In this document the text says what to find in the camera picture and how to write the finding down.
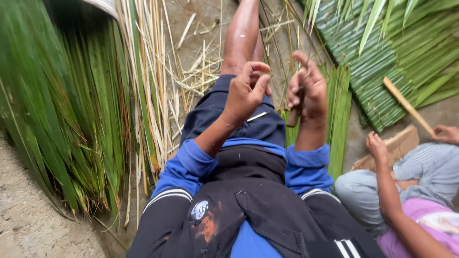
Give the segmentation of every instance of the wooden handle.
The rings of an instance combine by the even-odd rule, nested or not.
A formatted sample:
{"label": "wooden handle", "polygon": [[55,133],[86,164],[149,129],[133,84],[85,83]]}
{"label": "wooden handle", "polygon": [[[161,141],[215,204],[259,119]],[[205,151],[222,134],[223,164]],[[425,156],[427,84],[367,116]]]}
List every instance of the wooden handle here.
{"label": "wooden handle", "polygon": [[397,98],[398,102],[402,104],[402,106],[410,113],[421,125],[426,129],[426,131],[433,137],[435,136],[435,132],[430,127],[430,125],[422,118],[422,116],[411,106],[411,104],[408,102],[408,100],[403,97],[402,93],[395,87],[395,85],[389,80],[389,78],[384,77],[384,85],[387,87],[387,89],[392,92],[394,97]]}
{"label": "wooden handle", "polygon": [[288,127],[295,127],[298,123],[298,118],[300,117],[301,112],[303,111],[304,93],[304,86],[300,85],[297,92],[297,96],[300,98],[300,104],[296,105],[290,110],[286,123]]}

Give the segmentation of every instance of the gray striped pants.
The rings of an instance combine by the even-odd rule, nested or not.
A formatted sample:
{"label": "gray striped pants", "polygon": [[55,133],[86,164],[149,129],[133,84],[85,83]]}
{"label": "gray striped pants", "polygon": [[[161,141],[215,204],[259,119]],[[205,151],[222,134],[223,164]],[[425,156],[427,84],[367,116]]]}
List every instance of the gray striped pants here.
{"label": "gray striped pants", "polygon": [[[419,180],[419,185],[401,191],[402,203],[410,198],[423,198],[453,206],[452,199],[459,188],[459,147],[426,143],[417,146],[393,166],[397,181]],[[356,170],[341,175],[335,191],[350,214],[374,237],[389,230],[379,211],[376,174]]]}

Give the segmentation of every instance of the woman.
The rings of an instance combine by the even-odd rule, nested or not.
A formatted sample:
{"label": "woman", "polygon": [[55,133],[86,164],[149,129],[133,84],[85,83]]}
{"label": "woman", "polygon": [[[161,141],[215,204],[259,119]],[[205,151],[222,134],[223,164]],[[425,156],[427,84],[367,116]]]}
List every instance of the woman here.
{"label": "woman", "polygon": [[390,171],[387,148],[374,132],[367,148],[375,173],[357,170],[336,181],[349,212],[377,238],[387,257],[459,257],[459,214],[451,210],[459,188],[459,128],[437,126],[445,136],[410,151]]}

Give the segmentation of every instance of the concrete floor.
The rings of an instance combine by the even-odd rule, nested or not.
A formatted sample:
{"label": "concrete floor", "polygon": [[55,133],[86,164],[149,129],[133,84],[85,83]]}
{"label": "concrete floor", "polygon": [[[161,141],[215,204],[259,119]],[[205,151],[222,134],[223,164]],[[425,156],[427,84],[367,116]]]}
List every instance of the concrete floor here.
{"label": "concrete floor", "polygon": [[[222,29],[224,33],[228,27],[237,8],[233,0],[223,1],[223,19]],[[269,20],[271,24],[274,21],[271,13],[280,14],[283,10],[282,0],[266,0],[267,6],[265,11],[260,11],[262,19]],[[301,8],[293,1],[300,17]],[[190,31],[194,31],[197,22],[201,23],[201,28],[210,27],[215,17],[220,16],[220,0],[171,0],[166,1],[173,39],[177,43],[183,33],[183,30],[193,13],[196,18],[191,26]],[[291,24],[292,46],[297,49],[297,39],[293,28],[299,25],[298,22]],[[202,41],[211,42],[216,36],[213,45],[215,50],[210,55],[218,55],[219,28],[205,35],[188,36],[178,54],[182,61],[184,70],[187,70],[197,57],[198,50],[202,48]],[[286,86],[284,70],[290,67],[290,48],[288,34],[283,29],[276,33],[278,50],[274,42],[269,51],[269,62],[273,70],[273,99],[277,104],[282,102],[282,92]],[[309,51],[310,40],[304,32],[300,33],[300,41],[306,51]],[[323,51],[319,51],[314,58],[320,63],[327,59]],[[459,96],[450,98],[440,103],[426,107],[420,111],[421,115],[432,126],[436,124],[459,126]],[[414,124],[419,129],[420,140],[426,142],[429,140],[428,134],[413,120],[407,116],[396,125],[387,128],[383,138],[394,136],[397,132],[404,129],[409,124]],[[344,171],[351,168],[352,164],[359,158],[367,154],[365,149],[365,137],[369,129],[361,129],[358,123],[357,110],[352,108],[351,121],[349,125],[348,141],[346,149],[346,160]],[[129,245],[136,228],[136,214],[133,211],[136,200],[131,198],[130,223],[127,229],[118,231],[118,238],[125,245]],[[125,251],[120,244],[108,232],[102,232],[102,228],[97,223],[90,224],[85,219],[79,219],[79,223],[70,221],[58,215],[50,206],[45,195],[38,186],[29,178],[27,170],[20,163],[15,151],[6,144],[0,136],[0,257],[124,257]]]}

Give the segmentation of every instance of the pink shirt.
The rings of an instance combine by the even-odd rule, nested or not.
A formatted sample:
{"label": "pink shirt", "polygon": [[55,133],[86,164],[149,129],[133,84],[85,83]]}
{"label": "pink shirt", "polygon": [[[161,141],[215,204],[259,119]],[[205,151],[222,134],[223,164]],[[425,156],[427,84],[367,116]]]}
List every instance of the pink shirt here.
{"label": "pink shirt", "polygon": [[[421,198],[406,200],[403,212],[416,221],[456,257],[459,257],[459,213]],[[389,258],[411,258],[393,230],[379,236],[378,244]]]}

